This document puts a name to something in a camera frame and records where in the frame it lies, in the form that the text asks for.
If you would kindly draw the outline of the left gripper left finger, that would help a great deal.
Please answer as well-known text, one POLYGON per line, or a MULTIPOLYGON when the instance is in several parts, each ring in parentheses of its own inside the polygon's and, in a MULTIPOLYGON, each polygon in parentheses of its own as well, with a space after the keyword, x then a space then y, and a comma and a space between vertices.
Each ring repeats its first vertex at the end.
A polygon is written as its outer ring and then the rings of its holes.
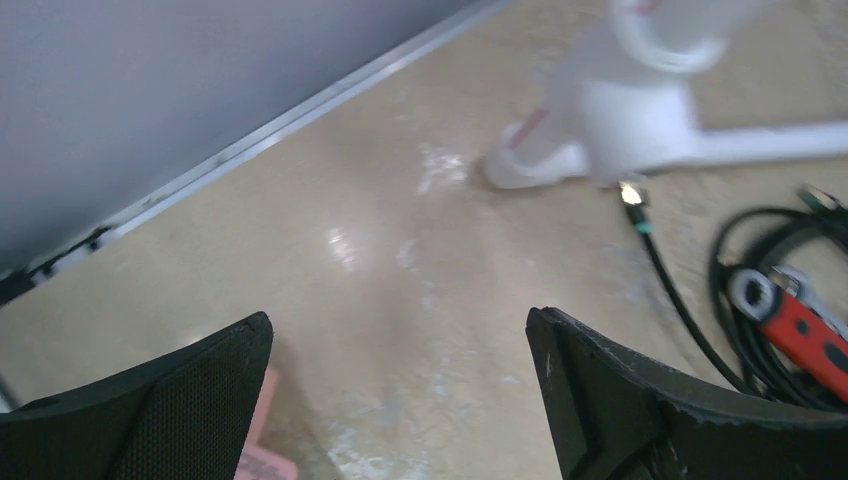
POLYGON ((232 479, 274 331, 256 312, 1 416, 4 479, 232 479))

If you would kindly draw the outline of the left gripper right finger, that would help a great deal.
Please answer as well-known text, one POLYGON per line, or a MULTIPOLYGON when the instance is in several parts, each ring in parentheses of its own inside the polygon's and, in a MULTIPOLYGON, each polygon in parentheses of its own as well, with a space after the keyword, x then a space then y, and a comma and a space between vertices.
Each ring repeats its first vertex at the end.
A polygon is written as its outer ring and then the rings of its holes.
POLYGON ((734 392, 532 308, 526 336, 566 479, 843 479, 847 418, 734 392))

